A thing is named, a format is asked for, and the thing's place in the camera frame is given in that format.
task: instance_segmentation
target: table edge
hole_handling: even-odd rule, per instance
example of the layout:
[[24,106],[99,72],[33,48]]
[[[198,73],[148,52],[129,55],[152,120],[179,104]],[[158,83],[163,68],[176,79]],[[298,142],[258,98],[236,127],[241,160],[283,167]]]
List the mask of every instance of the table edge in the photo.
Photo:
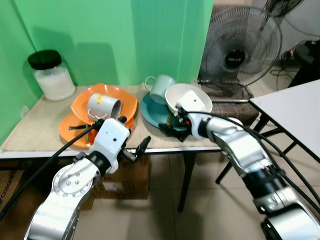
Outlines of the table edge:
[[[128,151],[134,153],[135,148],[129,148]],[[145,153],[148,155],[155,154],[174,154],[182,152],[217,152],[220,151],[218,146],[189,146],[189,147],[173,147],[173,148],[147,148]],[[73,157],[80,152],[89,153],[88,149],[84,150],[65,150],[59,157]],[[48,158],[55,154],[55,151],[7,151],[0,149],[1,159],[28,159],[28,158]]]
[[273,122],[277,127],[280,127],[283,132],[291,138],[293,141],[296,141],[297,144],[305,150],[311,157],[313,157],[316,161],[320,163],[320,156],[316,155],[313,151],[311,151],[306,145],[304,145],[299,139],[297,139],[295,136],[293,136],[288,130],[286,130],[281,124],[279,124],[276,120],[274,120],[272,117],[270,117],[268,114],[265,113],[259,106],[257,106],[251,99],[249,99],[249,103],[256,108],[260,113],[267,115],[269,118],[269,121]]

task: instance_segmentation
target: white mug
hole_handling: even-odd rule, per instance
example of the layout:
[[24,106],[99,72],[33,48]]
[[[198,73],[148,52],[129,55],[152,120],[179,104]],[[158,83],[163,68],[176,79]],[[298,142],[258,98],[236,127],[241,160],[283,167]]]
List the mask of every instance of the white mug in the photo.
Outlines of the white mug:
[[95,93],[88,101],[87,112],[93,121],[117,119],[121,112],[121,101],[111,96]]
[[[155,81],[152,89],[149,89],[147,86],[147,81],[149,79],[152,79]],[[145,89],[148,92],[150,92],[150,98],[153,101],[155,101],[156,103],[161,104],[161,105],[167,104],[166,97],[165,97],[166,90],[167,90],[167,88],[169,88],[170,86],[172,86],[174,84],[176,84],[176,81],[171,76],[164,75],[164,74],[160,74],[157,77],[148,76],[144,81]]]

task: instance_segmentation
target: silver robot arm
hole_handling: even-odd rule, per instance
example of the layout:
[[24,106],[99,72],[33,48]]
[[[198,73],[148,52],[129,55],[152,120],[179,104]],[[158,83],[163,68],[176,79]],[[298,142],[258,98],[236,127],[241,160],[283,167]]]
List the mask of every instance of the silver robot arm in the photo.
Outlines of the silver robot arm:
[[[203,102],[193,91],[186,93],[177,107],[186,112],[205,110]],[[266,215],[261,228],[267,240],[320,239],[319,222],[296,191],[287,186],[253,136],[240,126],[218,117],[198,113],[188,113],[186,117],[191,122],[192,135],[216,143],[244,181],[257,210]]]
[[[33,215],[24,240],[73,239],[80,207],[88,199],[91,189],[102,176],[118,169],[119,155],[135,160],[132,153],[124,150],[129,135],[129,128],[118,120],[105,120],[89,149],[89,155],[56,173],[51,192]],[[146,145],[150,139],[147,137],[144,140]],[[142,153],[145,148],[137,150]]]

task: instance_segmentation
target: glass jar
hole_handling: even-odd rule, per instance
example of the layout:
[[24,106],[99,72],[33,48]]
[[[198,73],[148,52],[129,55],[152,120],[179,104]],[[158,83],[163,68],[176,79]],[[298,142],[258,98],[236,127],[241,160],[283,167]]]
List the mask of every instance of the glass jar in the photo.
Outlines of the glass jar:
[[75,85],[68,68],[55,50],[42,50],[28,57],[33,75],[44,96],[53,101],[69,98],[75,92]]

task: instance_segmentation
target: black lid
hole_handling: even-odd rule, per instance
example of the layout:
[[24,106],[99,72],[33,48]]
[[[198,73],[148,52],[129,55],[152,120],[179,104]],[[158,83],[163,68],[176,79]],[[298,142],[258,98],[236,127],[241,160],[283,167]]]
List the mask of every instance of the black lid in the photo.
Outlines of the black lid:
[[61,56],[56,50],[37,51],[28,57],[28,63],[36,70],[52,69],[61,62]]

